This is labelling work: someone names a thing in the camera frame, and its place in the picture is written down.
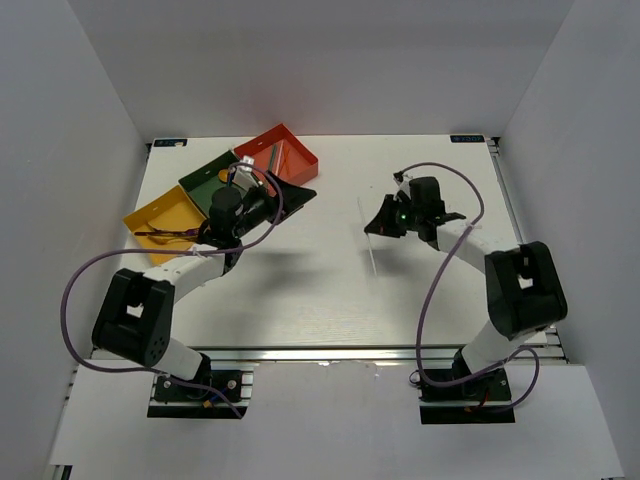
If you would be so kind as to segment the purple fork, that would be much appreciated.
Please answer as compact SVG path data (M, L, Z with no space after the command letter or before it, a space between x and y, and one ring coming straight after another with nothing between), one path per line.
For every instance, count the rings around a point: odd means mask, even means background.
M153 229L147 231L135 231L134 235L137 237L165 237L165 238L191 238L197 237L199 230L197 228L187 230L163 230Z

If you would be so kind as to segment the gold fork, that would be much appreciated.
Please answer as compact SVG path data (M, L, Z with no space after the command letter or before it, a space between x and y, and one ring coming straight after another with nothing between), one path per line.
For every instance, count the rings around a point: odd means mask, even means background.
M169 243L175 243L175 242L194 242L198 239L197 237L191 237L191 238L165 238L165 237L146 237L149 239L150 242L157 244L157 245L166 245Z

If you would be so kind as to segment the clear white chopstick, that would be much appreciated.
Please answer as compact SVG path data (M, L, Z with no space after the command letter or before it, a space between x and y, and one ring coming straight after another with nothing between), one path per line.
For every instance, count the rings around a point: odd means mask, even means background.
M370 237L369 237L369 234L364 231L367 223L366 223L366 218L365 218L365 215L364 215L364 209L363 209L361 198L359 196L357 196L356 197L356 201L357 201L357 206L358 206L358 211L359 211L359 215L360 215L360 220L361 220L361 224L362 224L363 233L364 233L365 239L366 239L368 255L369 255L369 259L370 259L371 266L372 266L372 272L373 272L373 275L375 277L377 277L377 267L376 267L376 263L375 263L375 258L374 258L374 254L373 254L373 249L372 249Z

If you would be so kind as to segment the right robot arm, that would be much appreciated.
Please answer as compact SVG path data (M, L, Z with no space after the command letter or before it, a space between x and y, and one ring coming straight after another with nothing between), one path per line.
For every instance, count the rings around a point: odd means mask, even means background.
M413 232L445 253L443 268L458 258L485 278L489 318L456 353L450 378L437 380L418 370L426 385L475 398L486 389L487 374L514 358L529 338L566 318L568 304L551 252L539 241L517 244L485 234L476 220L447 211L434 177L397 172L394 180L397 192L385 196L365 233L402 238Z

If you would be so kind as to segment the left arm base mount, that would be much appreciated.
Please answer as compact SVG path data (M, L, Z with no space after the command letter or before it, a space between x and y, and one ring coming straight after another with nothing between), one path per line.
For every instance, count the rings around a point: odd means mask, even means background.
M185 380L154 378L147 417L151 419L239 420L252 394L253 371L240 367L213 366L199 382L186 387Z

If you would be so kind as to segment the orange chopstick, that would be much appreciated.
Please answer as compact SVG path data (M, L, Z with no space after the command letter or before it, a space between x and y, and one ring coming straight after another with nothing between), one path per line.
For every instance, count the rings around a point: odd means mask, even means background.
M291 171L296 169L297 159L298 156L296 154L292 154L291 152L289 152L288 168L283 168L281 163L280 172L287 172L288 174L290 174Z
M289 148L285 148L284 158L282 160L282 167L283 168L285 168L285 167L288 168L289 152L290 152L290 149Z

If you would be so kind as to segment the green chopstick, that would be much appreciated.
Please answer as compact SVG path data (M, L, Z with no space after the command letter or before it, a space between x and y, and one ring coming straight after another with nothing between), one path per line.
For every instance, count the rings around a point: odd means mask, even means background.
M272 150L271 150L271 154L270 154L269 162L268 162L268 170L270 170L270 171L273 171L274 165L276 163L276 160L277 160L277 157L278 157L278 154L279 154L279 149L280 149L279 143L275 143L272 146Z

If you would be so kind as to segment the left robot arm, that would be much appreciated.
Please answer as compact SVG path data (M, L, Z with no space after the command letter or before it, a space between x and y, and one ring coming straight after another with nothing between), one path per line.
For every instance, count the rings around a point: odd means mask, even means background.
M314 190L273 175L268 179L274 195L250 174L236 169L229 176L249 185L214 191L208 218L187 255L143 272L116 272L92 331L94 347L177 378L177 387L191 399L210 390L210 359L171 337L175 304L229 273L245 249L244 235L265 222L276 225L316 197Z

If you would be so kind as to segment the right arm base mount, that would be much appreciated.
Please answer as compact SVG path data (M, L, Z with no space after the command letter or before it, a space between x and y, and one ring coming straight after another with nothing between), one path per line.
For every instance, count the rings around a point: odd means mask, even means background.
M513 424L512 395L504 369L446 388L425 383L414 371L409 383L419 391L422 425Z

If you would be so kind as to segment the orange gold spoon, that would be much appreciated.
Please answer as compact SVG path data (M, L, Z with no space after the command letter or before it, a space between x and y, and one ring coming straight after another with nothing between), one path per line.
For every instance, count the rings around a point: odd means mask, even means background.
M233 182L233 178L235 176L234 169L221 169L218 172L218 178L221 182L231 184Z

